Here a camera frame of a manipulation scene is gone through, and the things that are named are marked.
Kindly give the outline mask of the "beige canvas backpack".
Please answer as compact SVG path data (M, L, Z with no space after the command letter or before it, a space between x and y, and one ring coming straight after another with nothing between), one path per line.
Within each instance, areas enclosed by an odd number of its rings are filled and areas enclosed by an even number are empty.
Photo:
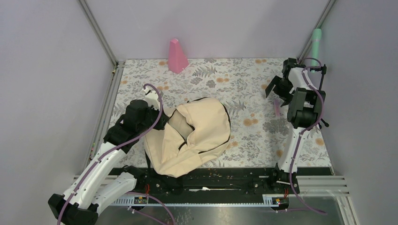
M166 115L169 120L164 129L152 129L142 139L156 173L178 178L227 149L230 116L218 99L196 99L168 109Z

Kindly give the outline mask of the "pink highlighter pen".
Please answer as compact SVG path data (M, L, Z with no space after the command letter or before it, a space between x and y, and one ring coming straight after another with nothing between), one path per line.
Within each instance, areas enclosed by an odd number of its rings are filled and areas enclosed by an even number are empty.
M273 105L274 105L274 112L275 112L276 118L280 118L281 117L281 113L280 113L280 102L279 102L279 100L275 99L273 101Z

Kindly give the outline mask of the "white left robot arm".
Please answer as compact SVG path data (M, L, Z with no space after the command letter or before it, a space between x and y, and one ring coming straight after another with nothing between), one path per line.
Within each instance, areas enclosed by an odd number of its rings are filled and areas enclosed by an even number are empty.
M76 181L61 195L53 194L49 207L57 224L93 225L99 215L128 191L145 188L144 171L134 166L123 168L120 175L102 187L116 162L153 128L160 129L168 117L159 99L132 100L104 137L94 159Z

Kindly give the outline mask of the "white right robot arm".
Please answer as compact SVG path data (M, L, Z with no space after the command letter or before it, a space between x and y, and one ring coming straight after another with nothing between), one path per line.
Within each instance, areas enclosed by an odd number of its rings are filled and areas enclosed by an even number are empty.
M269 187L275 193L283 192L294 183L304 134L323 121L326 93L314 86L309 72L320 72L325 76L327 66L307 67L295 58L288 58L283 62L282 76L276 75L265 89L266 96L273 92L283 101L282 106L288 106L287 121L290 124L287 146L268 179Z

